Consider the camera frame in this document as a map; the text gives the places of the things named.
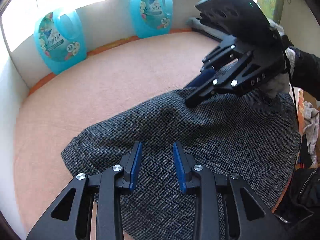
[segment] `gray houndstooth fabric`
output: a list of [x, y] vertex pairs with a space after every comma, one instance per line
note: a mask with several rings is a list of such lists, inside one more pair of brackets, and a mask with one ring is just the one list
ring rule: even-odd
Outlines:
[[[238, 172], [270, 209], [292, 173], [300, 135], [288, 94], [272, 101], [259, 90], [241, 98], [215, 95], [188, 109], [185, 98], [194, 90], [165, 93], [92, 125], [61, 153], [73, 176], [94, 175], [130, 153], [134, 141], [143, 142], [137, 187], [121, 199], [124, 230], [135, 240], [192, 239], [195, 197], [179, 190], [176, 140], [211, 171]], [[223, 214], [220, 225], [223, 239]]]

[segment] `black sleeve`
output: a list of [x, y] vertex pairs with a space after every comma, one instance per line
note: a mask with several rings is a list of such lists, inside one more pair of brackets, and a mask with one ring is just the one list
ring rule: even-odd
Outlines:
[[290, 48], [296, 53], [291, 84], [320, 101], [320, 58], [297, 48]]

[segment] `silver pivot bolt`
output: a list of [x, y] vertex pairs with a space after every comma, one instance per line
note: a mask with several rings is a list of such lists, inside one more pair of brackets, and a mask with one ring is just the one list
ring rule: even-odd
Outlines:
[[117, 164], [117, 165], [113, 166], [112, 169], [113, 169], [114, 171], [120, 171], [120, 170], [122, 169], [122, 166], [119, 165], [119, 164]]
[[85, 174], [84, 173], [79, 173], [77, 176], [76, 176], [77, 179], [81, 180], [81, 179], [84, 179], [85, 178]]
[[195, 166], [193, 166], [193, 168], [194, 168], [196, 171], [202, 171], [202, 170], [203, 170], [203, 166], [200, 165], [200, 164], [196, 164]]
[[239, 179], [239, 178], [240, 178], [240, 175], [239, 175], [238, 173], [233, 172], [233, 173], [230, 174], [230, 177], [231, 177], [232, 179]]
[[236, 85], [238, 84], [238, 81], [237, 80], [232, 80], [231, 82], [231, 86], [235, 87]]

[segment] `fabric softener bottle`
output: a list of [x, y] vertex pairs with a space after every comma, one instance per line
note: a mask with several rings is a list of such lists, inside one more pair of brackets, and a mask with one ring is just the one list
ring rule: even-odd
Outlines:
[[84, 60], [87, 49], [76, 11], [59, 8], [41, 18], [35, 27], [37, 50], [54, 74]]
[[132, 24], [139, 38], [169, 33], [172, 0], [131, 0], [130, 11]]

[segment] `bottle label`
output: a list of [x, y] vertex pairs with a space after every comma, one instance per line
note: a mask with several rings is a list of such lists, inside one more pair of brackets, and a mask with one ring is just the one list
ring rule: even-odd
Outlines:
[[80, 49], [77, 41], [68, 41], [54, 26], [53, 12], [48, 13], [39, 25], [39, 43], [44, 54], [58, 62], [66, 61], [75, 56]]
[[144, 22], [154, 29], [167, 28], [170, 19], [161, 8], [159, 0], [141, 0], [140, 14]]

